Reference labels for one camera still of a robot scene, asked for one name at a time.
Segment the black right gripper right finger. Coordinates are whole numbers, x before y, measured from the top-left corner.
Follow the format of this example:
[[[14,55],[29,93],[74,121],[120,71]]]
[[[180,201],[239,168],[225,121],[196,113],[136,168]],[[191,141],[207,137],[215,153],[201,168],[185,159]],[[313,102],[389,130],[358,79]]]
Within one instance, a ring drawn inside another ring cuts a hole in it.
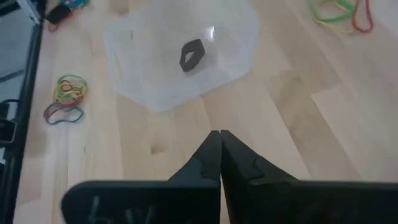
[[[220,134],[231,224],[398,224],[398,184],[299,180]]]

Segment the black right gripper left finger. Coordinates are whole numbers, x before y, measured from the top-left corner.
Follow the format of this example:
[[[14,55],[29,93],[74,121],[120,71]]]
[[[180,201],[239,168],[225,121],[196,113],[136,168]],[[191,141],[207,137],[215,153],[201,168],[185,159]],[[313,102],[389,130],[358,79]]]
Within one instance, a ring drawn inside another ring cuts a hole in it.
[[[220,224],[222,139],[211,131],[169,180],[94,180],[63,196],[66,224]]]

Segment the rubber bands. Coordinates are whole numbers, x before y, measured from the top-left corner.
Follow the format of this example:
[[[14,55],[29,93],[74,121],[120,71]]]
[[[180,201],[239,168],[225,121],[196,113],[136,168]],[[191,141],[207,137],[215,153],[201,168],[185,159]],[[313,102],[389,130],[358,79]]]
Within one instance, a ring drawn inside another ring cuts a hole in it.
[[[67,18],[71,13],[72,10],[67,5],[59,4],[54,7],[45,18],[49,23],[56,25],[63,19]]]
[[[353,33],[354,33],[354,29],[353,29],[352,27],[349,28],[349,29],[344,30],[344,29],[342,29],[342,28],[339,28],[339,27],[337,27],[337,26],[334,26],[333,23],[336,23],[336,22],[329,22],[329,23],[326,23],[326,22],[316,21],[316,20],[313,18],[313,16],[312,16],[312,19],[313,19],[313,21],[314,21],[315,23],[317,23],[318,25],[323,26],[323,27],[326,27],[326,28],[332,30],[333,32],[342,33],[342,34],[353,34]]]
[[[368,21],[369,27],[368,28],[362,28],[358,25],[357,20],[356,20],[356,14],[359,8],[359,4],[360,4],[360,0],[355,0],[355,5],[354,5],[354,11],[353,11],[353,15],[351,18],[351,23],[353,28],[362,33],[362,34],[367,34],[370,33],[373,29],[374,29],[374,21],[373,21],[373,17],[371,14],[371,3],[370,0],[365,0],[365,6],[366,6],[366,19]]]

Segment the teal rubber band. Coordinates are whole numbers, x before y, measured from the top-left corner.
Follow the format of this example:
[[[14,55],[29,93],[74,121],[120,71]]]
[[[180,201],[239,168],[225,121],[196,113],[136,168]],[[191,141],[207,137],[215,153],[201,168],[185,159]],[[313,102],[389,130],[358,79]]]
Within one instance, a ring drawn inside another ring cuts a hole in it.
[[[50,117],[50,121],[54,122],[56,120],[61,120],[61,123],[71,123],[71,124],[76,124],[79,123],[83,117],[85,116],[85,112],[79,107],[79,106],[72,106],[71,108],[66,108],[64,110],[61,110],[62,112],[64,112],[66,115],[69,115],[71,113],[77,112],[78,116],[74,119],[66,119],[66,118],[62,118],[62,119],[52,119],[52,116]]]

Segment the orange rubber band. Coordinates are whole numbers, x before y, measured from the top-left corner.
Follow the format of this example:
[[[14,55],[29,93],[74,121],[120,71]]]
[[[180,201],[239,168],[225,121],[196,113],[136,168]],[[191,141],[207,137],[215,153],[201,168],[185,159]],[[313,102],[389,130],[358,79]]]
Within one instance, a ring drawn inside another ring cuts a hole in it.
[[[82,83],[62,82],[58,101],[68,107],[77,106],[83,101],[86,86]]]

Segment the clear plastic bin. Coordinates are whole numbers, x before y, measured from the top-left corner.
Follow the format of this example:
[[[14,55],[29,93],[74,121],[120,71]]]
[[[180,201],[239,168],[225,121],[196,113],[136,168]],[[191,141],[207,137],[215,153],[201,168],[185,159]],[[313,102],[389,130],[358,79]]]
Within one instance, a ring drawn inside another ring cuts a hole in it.
[[[163,112],[247,74],[258,34],[248,0],[150,0],[111,21],[104,45],[114,89]],[[205,55],[184,72],[181,49],[195,39]]]

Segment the black frame crossbar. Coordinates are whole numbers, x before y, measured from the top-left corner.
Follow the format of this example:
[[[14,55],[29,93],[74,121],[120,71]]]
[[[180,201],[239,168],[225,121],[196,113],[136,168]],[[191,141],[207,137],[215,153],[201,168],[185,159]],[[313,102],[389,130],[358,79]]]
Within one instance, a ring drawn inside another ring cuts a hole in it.
[[[10,125],[9,132],[13,135],[13,140],[8,143],[0,140],[0,149],[4,151],[0,157],[0,224],[13,224],[42,41],[42,30],[42,25],[33,27],[27,51],[27,64],[22,71],[23,80],[19,88],[19,96],[0,101],[0,107],[8,105],[15,108],[12,119],[0,119],[0,124],[8,123]]]

